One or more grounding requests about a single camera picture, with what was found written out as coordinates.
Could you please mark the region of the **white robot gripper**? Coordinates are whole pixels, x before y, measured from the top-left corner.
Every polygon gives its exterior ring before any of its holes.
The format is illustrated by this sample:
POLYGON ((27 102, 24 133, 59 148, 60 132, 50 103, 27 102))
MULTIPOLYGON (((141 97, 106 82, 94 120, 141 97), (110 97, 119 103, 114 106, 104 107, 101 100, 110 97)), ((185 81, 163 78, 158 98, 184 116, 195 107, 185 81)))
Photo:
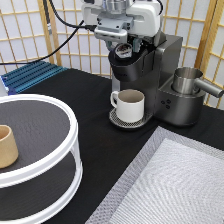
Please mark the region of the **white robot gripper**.
MULTIPOLYGON (((101 18, 132 17, 133 26, 128 31, 132 35, 133 51, 141 49, 142 38, 154 37, 160 29, 162 4, 158 0, 82 0, 82 16, 86 25, 97 27, 101 18)), ((105 41, 108 51, 116 47, 116 43, 105 41)))

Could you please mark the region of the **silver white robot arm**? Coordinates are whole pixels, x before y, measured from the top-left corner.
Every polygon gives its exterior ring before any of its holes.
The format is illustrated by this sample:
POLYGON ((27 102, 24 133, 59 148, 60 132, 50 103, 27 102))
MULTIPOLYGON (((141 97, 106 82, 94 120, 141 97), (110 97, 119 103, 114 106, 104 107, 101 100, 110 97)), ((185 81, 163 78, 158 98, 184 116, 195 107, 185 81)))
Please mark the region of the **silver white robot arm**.
POLYGON ((133 50, 138 52, 145 40, 157 47, 161 35, 163 4, 160 0, 81 0, 82 16, 94 26, 97 39, 109 43, 127 43, 134 38, 133 50))

